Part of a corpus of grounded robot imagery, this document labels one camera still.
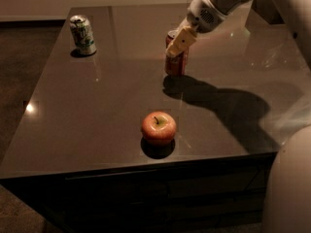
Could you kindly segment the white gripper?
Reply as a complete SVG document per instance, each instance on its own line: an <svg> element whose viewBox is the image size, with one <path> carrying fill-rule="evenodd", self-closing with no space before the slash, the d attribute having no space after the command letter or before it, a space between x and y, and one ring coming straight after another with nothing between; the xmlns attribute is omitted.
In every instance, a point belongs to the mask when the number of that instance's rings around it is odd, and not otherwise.
<svg viewBox="0 0 311 233"><path fill-rule="evenodd" d="M211 32L222 24L226 17L225 0L192 0L187 13L190 26L173 31L173 40L166 48L166 55L176 57L181 54L196 42L196 32Z"/></svg>

